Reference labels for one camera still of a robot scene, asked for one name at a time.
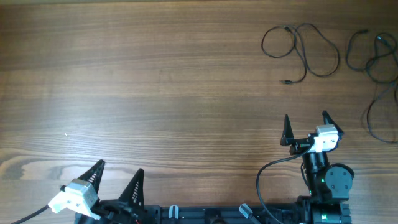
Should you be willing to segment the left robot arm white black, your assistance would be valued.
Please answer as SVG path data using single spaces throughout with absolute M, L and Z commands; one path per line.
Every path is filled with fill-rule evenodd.
M 157 217 L 145 208 L 143 183 L 144 170 L 138 169 L 119 198 L 115 200 L 95 200 L 94 205 L 90 207 L 90 211 L 99 215 L 99 219 L 76 213 L 75 223 L 157 223 Z

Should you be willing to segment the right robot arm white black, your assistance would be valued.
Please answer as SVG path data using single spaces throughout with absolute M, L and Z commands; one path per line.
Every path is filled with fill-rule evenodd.
M 302 158 L 302 174 L 310 194 L 297 199 L 297 222 L 351 223 L 351 212 L 345 202 L 349 200 L 354 171 L 342 163 L 330 164 L 327 156 L 338 148 L 344 132 L 327 111 L 322 116 L 324 124 L 301 139 L 294 137 L 289 117 L 284 118 L 280 144 L 290 147 L 291 156 Z

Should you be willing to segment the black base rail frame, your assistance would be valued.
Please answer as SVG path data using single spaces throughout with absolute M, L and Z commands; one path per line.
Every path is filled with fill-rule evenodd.
M 160 207 L 146 206 L 144 218 L 129 223 L 335 223 L 352 222 L 351 211 L 347 204 L 321 205 L 318 208 L 310 205 L 270 204 L 267 209 L 274 218 L 267 215 L 261 206 L 250 210 L 239 210 L 234 207 Z

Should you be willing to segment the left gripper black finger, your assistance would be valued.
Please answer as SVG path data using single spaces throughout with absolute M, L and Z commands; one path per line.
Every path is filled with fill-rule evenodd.
M 128 204 L 130 207 L 144 208 L 144 170 L 138 169 L 134 177 L 130 180 L 127 187 L 119 196 L 119 200 Z
M 100 159 L 95 165 L 93 165 L 85 173 L 79 176 L 78 180 L 81 180 L 84 184 L 92 186 L 95 192 L 98 193 L 104 167 L 105 161 Z

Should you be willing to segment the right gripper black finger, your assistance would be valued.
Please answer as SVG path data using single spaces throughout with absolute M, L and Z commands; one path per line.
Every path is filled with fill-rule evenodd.
M 280 139 L 281 146 L 289 146 L 295 142 L 294 134 L 290 124 L 289 116 L 286 114 L 284 117 L 284 129 Z
M 331 116 L 328 114 L 328 112 L 326 110 L 324 110 L 322 112 L 322 116 L 323 116 L 324 124 L 332 124 L 336 128 L 339 136 L 344 135 L 343 130 L 333 121 L 333 119 L 331 118 Z

